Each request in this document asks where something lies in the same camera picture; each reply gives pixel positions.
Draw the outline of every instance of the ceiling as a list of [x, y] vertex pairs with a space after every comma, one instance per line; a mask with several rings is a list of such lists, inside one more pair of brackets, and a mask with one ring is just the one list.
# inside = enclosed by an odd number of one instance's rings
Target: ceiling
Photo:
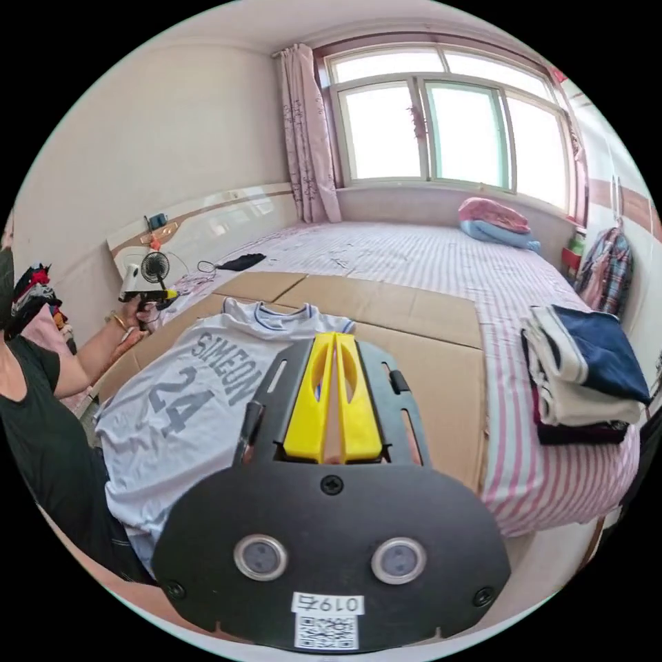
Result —
[[531, 53], [490, 23], [430, 0], [235, 0], [179, 23], [154, 41], [225, 41], [271, 53], [297, 41], [314, 48], [325, 40], [356, 36], [370, 28], [400, 26], [445, 26], [467, 36], [489, 34], [497, 43], [517, 45]]

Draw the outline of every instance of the black t-shirt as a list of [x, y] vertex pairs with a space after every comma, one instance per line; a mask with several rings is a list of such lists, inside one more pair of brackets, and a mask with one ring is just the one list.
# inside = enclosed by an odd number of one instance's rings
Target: black t-shirt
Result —
[[0, 417], [18, 468], [35, 501], [82, 552], [134, 581], [144, 568], [106, 504], [106, 467], [79, 420], [53, 395], [58, 354], [18, 336], [9, 348], [23, 369], [28, 392], [21, 402], [0, 396]]

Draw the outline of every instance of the number 24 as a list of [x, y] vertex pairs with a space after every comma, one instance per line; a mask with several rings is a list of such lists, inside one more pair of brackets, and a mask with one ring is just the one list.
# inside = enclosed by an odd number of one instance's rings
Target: number 24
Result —
[[183, 382], [155, 384], [148, 395], [154, 411], [158, 413], [165, 409], [165, 413], [170, 419], [170, 424], [161, 430], [164, 437], [167, 437], [171, 432], [184, 430], [186, 421], [214, 397], [214, 393], [210, 390], [198, 391], [197, 393], [180, 396], [170, 405], [166, 404], [159, 396], [159, 392], [181, 393], [187, 386], [193, 384], [197, 371], [193, 367], [186, 367], [180, 370], [179, 374], [183, 375]]

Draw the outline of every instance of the headboard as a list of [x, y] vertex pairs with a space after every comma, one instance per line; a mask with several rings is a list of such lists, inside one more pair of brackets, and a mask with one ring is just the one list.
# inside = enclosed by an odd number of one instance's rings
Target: headboard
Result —
[[[167, 223], [153, 232], [170, 259], [165, 280], [172, 285], [200, 260], [218, 262], [246, 243], [297, 223], [289, 183], [266, 184], [221, 191], [147, 214], [164, 214]], [[130, 264], [140, 264], [150, 249], [152, 233], [144, 219], [125, 225], [107, 239], [113, 261], [123, 279]], [[139, 287], [154, 285], [139, 279]]]

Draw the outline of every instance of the blue pillow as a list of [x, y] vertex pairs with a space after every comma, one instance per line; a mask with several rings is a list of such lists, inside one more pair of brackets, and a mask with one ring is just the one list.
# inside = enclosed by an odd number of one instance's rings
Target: blue pillow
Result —
[[533, 241], [530, 232], [526, 234], [517, 234], [503, 228], [498, 228], [485, 221], [462, 221], [460, 228], [465, 234], [478, 241], [487, 241], [488, 243], [498, 243], [513, 248], [524, 248], [540, 253], [540, 242]]

